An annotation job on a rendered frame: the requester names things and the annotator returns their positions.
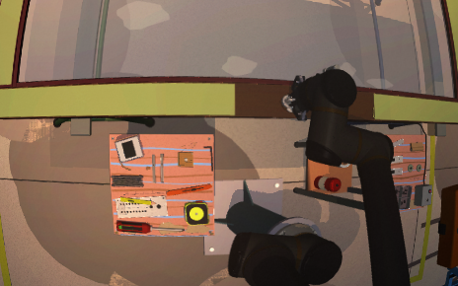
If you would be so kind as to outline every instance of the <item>table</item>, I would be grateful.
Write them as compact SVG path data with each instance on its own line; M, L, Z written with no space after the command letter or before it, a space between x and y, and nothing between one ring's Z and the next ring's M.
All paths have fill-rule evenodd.
M143 156L121 163L115 142L137 136ZM203 237L213 236L214 228L214 136L207 135L132 135L110 134L111 197L114 214L114 233L124 236L174 236ZM185 167L180 166L179 155L190 159ZM163 154L164 173L161 174L160 158ZM155 155L155 182L153 182L152 158ZM142 176L142 186L115 186L117 176ZM168 195L172 189L211 184L201 191ZM140 198L155 202L155 208L148 205L123 205L121 197ZM206 206L207 224L192 225L186 221L187 205ZM148 234L118 232L116 221L146 222L152 227L181 228L183 232L153 230Z

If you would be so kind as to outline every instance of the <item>black cable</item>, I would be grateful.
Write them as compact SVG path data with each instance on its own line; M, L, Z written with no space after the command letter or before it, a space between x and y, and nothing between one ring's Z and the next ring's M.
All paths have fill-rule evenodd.
M423 166L423 184L425 184L425 176L427 172L427 133L425 133L425 130L423 130L423 126L419 123L419 126L421 128L421 131L425 135L425 165ZM415 255L415 244L417 243L417 230L419 229L419 215L420 211L417 210L417 226L415 227L415 239L413 241L413 253L412 253L412 261L413 261L413 256Z

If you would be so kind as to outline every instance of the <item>window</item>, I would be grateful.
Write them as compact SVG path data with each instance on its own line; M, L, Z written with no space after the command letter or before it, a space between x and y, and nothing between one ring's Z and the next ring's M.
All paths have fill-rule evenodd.
M19 81L290 81L337 64L359 87L453 98L440 1L377 2L31 0Z

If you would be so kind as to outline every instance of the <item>red screwdriver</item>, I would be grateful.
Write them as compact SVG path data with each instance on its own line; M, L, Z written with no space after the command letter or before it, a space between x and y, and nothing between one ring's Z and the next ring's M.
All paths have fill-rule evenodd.
M167 231L167 232L182 232L185 229L174 229L174 228L153 228L148 223L138 223L138 222L123 222L117 221L115 226L119 232L128 232L128 233L141 233L148 234L151 231Z

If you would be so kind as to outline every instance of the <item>concrete floor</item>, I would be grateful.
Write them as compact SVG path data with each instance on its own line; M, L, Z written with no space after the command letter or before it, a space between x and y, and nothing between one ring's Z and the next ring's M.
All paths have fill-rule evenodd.
M283 215L314 221L323 237L343 250L339 273L325 285L371 285L364 212L292 192L305 179L303 150L295 149L293 142L307 137L308 122L157 118L153 128L93 122L90 137L71 137L69 127L67 122L54 128L50 119L0 120L1 218L13 285L247 285L244 279L228 276L227 255L203 255L202 238L114 235L107 154L110 133L215 134L215 179L283 178ZM365 128L421 134L417 126ZM436 142L433 220L439 218L439 191L456 183L458 125L448 125L447 136ZM355 194L346 196L360 199ZM415 276L426 208L401 217L411 276ZM444 282L446 269L436 264L436 230L433 225L423 280L417 285Z

